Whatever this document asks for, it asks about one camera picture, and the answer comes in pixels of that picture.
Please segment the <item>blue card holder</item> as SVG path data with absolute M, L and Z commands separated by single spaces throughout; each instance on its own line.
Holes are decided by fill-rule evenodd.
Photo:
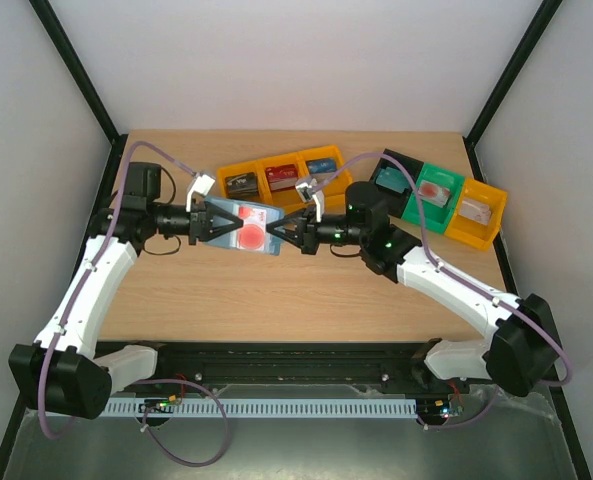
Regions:
M 285 217 L 282 208 L 214 196 L 207 196 L 205 200 L 237 216 L 243 222 L 240 228 L 219 235 L 208 241 L 207 245 L 273 256 L 280 254 L 282 240 L 269 234 L 266 226 Z

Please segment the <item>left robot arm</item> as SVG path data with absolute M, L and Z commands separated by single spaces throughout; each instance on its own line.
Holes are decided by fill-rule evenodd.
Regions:
M 209 174 L 191 183 L 185 205 L 161 203 L 162 168 L 136 162 L 122 175 L 113 208 L 92 220 L 83 259 L 60 305 L 30 345 L 16 345 L 9 365 L 27 405 L 50 413 L 95 419 L 109 398 L 152 377 L 158 352 L 128 345 L 99 357 L 101 326 L 127 272 L 156 235 L 191 245 L 235 232 L 243 221 L 207 200 Z

